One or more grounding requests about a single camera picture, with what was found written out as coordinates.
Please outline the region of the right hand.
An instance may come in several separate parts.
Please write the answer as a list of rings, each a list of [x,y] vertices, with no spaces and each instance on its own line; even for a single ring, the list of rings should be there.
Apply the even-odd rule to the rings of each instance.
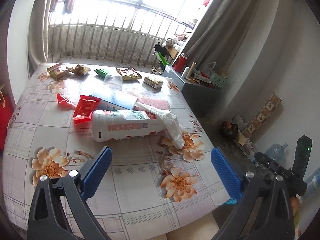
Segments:
[[[296,196],[290,198],[293,215],[295,216],[299,210],[300,202]]]

